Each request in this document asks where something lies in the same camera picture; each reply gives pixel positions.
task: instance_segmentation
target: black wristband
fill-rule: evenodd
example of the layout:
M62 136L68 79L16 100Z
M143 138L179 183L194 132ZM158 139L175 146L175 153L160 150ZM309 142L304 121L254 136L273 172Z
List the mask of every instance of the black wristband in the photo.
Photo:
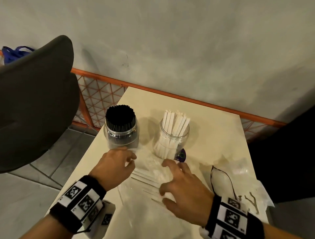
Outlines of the black wristband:
M95 178L83 176L60 197L49 214L75 234L82 226L90 226L103 208L105 194L106 190Z
M232 198L215 195L208 222L208 237L233 239L264 239L262 222L248 213L247 207Z

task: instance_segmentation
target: wall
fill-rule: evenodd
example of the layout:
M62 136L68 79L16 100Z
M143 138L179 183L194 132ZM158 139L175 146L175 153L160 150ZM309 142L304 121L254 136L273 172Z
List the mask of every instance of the wall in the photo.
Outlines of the wall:
M0 45L64 34L74 67L289 122L315 104L313 0L0 0Z

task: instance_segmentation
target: jar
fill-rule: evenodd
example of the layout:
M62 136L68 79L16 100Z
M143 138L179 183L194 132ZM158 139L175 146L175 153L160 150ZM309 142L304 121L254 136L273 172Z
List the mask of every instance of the jar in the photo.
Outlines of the jar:
M113 131L105 122L104 135L107 139L109 149L115 149L123 146L126 146L129 149L136 149L139 145L139 127L137 118L135 125L125 132Z
M183 136L176 137L168 134L162 127L162 121L153 139L153 152L161 159L176 158L185 146L189 136L189 125Z

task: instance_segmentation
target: person's left hand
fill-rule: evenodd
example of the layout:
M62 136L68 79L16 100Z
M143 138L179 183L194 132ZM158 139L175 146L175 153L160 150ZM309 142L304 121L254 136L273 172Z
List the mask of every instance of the person's left hand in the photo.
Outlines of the person's left hand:
M137 156L127 149L121 147L109 150L89 173L107 192L125 181L135 169L132 159Z

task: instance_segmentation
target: forearm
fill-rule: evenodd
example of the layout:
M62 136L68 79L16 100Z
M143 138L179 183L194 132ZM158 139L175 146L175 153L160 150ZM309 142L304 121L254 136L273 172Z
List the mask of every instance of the forearm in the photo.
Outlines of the forearm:
M265 239L302 239L299 236L292 235L269 224L264 224Z
M72 236L72 233L48 214L20 239L70 239Z

